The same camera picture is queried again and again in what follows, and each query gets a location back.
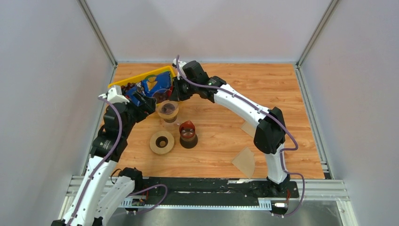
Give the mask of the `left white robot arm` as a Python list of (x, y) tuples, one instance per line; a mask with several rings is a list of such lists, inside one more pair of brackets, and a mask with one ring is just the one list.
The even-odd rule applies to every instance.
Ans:
[(101, 94), (99, 100), (108, 106), (103, 125), (93, 140), (86, 172), (77, 194), (61, 219), (53, 226), (104, 226), (120, 203), (130, 194), (144, 189), (143, 174), (135, 168), (124, 168), (111, 190), (102, 196), (128, 142), (132, 128), (155, 112), (156, 99), (135, 93), (139, 103), (122, 95)]

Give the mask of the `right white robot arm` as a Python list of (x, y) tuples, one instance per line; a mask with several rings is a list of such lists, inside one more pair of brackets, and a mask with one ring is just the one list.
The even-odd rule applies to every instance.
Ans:
[(209, 77), (197, 61), (187, 63), (174, 59), (172, 66), (177, 69), (177, 76), (173, 79), (170, 100), (184, 101), (198, 94), (202, 99), (226, 107), (249, 123), (255, 129), (254, 145), (265, 154), (269, 191), (274, 196), (282, 196), (290, 179), (283, 170), (285, 160), (280, 154), (286, 140), (282, 111), (249, 100), (218, 76)]

